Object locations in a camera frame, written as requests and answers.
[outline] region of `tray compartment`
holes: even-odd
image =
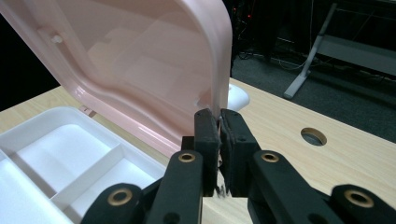
[[[110,148],[76,124],[61,126],[10,158],[52,197],[99,161]]]
[[[136,161],[142,161],[145,165],[139,166],[135,164]],[[79,223],[93,201],[106,188],[129,183],[143,189],[162,175],[161,167],[151,166],[150,161],[141,158],[139,153],[119,145],[51,200],[73,222]]]
[[[0,149],[8,156],[28,147],[33,142],[64,125],[75,124],[82,130],[100,139],[110,148],[115,147],[119,141],[114,134],[91,120],[74,107],[59,106],[47,110],[32,119],[0,134]]]
[[[1,152],[0,191],[2,223],[70,223],[67,216]]]

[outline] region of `wooden table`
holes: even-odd
[[[395,144],[234,79],[231,82],[250,96],[250,104],[240,113],[260,146],[282,153],[313,188],[330,194],[335,185],[358,185],[396,207]],[[59,87],[0,112],[0,133],[60,105],[80,107]],[[107,119],[93,118],[157,161],[168,163],[164,155]],[[304,128],[321,131],[327,143],[308,144],[301,136]],[[246,199],[204,198],[203,223],[249,222]]]

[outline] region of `pink plastic lid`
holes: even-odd
[[[5,0],[0,9],[71,95],[167,156],[193,135],[196,111],[227,106],[232,29],[220,0]]]

